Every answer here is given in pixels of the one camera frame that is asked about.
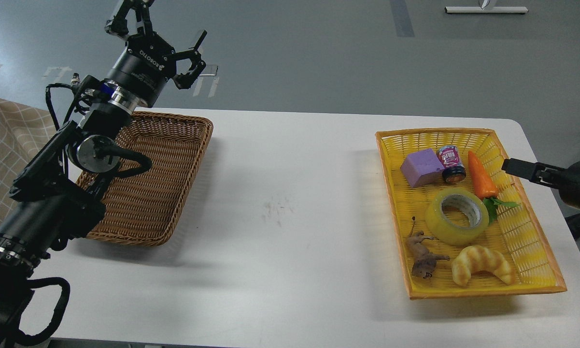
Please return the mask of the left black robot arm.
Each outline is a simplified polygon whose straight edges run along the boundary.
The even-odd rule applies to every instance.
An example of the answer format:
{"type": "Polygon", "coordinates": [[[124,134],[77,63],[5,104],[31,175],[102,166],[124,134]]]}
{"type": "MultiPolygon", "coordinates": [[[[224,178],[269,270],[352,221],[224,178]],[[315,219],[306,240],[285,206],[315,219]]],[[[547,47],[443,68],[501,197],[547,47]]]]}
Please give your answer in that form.
{"type": "Polygon", "coordinates": [[[35,346],[64,317],[71,285],[61,277],[32,279],[34,269],[83,238],[106,214],[102,197],[116,178],[151,170],[152,160],[120,147],[118,133],[138,106],[150,108],[168,81],[189,89],[206,69],[203,30],[189,49],[176,51],[152,27],[151,0],[120,0],[105,31],[126,47],[102,81],[77,73],[49,84],[45,103],[56,133],[14,179],[17,206],[0,225],[0,347],[35,346]]]}

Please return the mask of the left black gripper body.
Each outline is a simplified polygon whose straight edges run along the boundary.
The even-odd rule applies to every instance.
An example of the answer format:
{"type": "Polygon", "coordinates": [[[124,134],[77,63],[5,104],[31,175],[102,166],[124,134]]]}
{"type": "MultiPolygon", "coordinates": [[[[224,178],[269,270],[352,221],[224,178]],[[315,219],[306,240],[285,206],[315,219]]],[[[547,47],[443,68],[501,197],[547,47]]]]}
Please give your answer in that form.
{"type": "Polygon", "coordinates": [[[153,107],[168,80],[177,72],[176,62],[169,58],[173,53],[173,46],[157,34],[131,35],[106,79],[135,94],[140,105],[153,107]]]}

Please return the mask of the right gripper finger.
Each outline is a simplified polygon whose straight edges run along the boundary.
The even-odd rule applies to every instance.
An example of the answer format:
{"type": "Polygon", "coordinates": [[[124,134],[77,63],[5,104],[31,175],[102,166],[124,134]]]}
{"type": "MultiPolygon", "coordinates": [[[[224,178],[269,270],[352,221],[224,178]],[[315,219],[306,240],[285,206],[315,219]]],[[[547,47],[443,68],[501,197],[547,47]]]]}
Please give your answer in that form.
{"type": "Polygon", "coordinates": [[[558,187],[561,181],[558,177],[565,171],[565,168],[562,167],[519,159],[504,159],[501,169],[506,174],[526,179],[544,187],[558,187]]]}

